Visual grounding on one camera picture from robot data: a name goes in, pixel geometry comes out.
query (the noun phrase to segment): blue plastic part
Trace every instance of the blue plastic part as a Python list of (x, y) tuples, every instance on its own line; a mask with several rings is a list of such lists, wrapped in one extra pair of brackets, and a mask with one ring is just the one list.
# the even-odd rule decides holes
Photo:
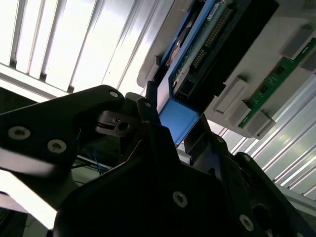
[(159, 114), (161, 124), (168, 127), (172, 139), (178, 146), (198, 120), (198, 113), (180, 105), (177, 101), (168, 100)]
[(177, 58), (170, 65), (169, 70), (158, 87), (157, 110), (159, 111), (160, 121), (163, 126), (169, 128), (172, 139), (176, 146), (181, 143), (190, 129), (198, 121), (199, 114), (197, 111), (194, 111), (186, 105), (178, 102), (173, 97), (173, 82), (171, 81), (171, 76), (175, 73), (182, 58), (185, 56), (185, 53), (189, 49), (193, 39), (198, 33), (198, 30), (202, 26), (204, 20), (208, 17), (214, 3), (215, 0), (207, 0), (205, 2), (187, 38), (183, 42)]

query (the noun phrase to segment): computer component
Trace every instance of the computer component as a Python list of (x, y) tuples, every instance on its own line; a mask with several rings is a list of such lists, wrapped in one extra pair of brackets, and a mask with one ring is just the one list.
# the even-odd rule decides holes
[(277, 7), (274, 0), (205, 2), (170, 68), (164, 71), (162, 61), (161, 70), (154, 76), (154, 81), (160, 84), (159, 116), (176, 144), (183, 140), (214, 96), (221, 94), (223, 83)]

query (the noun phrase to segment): bolt hole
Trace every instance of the bolt hole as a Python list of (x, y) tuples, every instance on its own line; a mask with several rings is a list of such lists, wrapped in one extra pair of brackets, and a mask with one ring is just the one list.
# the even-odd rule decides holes
[(184, 202), (184, 199), (181, 195), (177, 195), (177, 199), (180, 203), (183, 203)]
[(54, 149), (62, 149), (62, 146), (59, 143), (54, 143), (51, 145)]
[(127, 130), (129, 128), (129, 124), (126, 123), (126, 122), (121, 122), (119, 125), (118, 125), (118, 129), (120, 131), (124, 131), (124, 130)]
[(110, 95), (112, 95), (113, 97), (118, 97), (119, 95), (116, 93), (116, 92), (114, 92), (114, 91), (110, 91)]
[(18, 136), (24, 136), (25, 135), (25, 131), (23, 131), (21, 129), (18, 129), (18, 130), (14, 131), (14, 134), (18, 135)]

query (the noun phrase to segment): blue wire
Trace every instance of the blue wire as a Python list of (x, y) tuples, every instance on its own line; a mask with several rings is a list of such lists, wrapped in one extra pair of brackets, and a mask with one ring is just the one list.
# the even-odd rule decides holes
[(99, 167), (99, 173), (101, 174), (102, 167), (99, 165), (98, 159), (97, 159), (97, 143), (94, 143), (94, 161), (97, 163)]
[[(85, 153), (87, 154), (87, 156), (92, 160), (92, 157), (91, 157), (91, 155), (89, 154), (89, 152), (88, 152), (85, 148), (83, 148), (83, 150), (85, 151)], [(98, 162), (97, 162), (96, 166), (97, 166), (97, 170), (98, 170), (99, 174), (101, 174), (100, 165), (99, 165)]]

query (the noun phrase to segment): screw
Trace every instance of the screw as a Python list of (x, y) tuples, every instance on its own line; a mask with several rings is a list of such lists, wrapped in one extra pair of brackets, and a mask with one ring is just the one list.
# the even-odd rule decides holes
[(246, 161), (251, 161), (250, 157), (248, 155), (243, 155)]
[(21, 126), (12, 127), (8, 131), (8, 136), (14, 140), (25, 140), (29, 138), (30, 135), (31, 131)]
[(59, 139), (50, 140), (47, 144), (47, 148), (53, 153), (63, 153), (67, 149), (67, 145), (64, 141)]
[(224, 142), (223, 138), (221, 138), (220, 136), (217, 136), (217, 140), (218, 140), (219, 142)]
[(119, 95), (116, 93), (116, 92), (114, 92), (114, 91), (110, 91), (110, 95), (112, 95), (113, 97), (118, 97)]
[(249, 217), (247, 217), (246, 215), (241, 214), (239, 216), (239, 220), (240, 220), (241, 224), (245, 227), (246, 230), (253, 231), (253, 223), (249, 219)]
[(187, 197), (180, 191), (175, 191), (172, 194), (174, 202), (179, 206), (179, 207), (186, 207), (188, 205), (188, 199)]

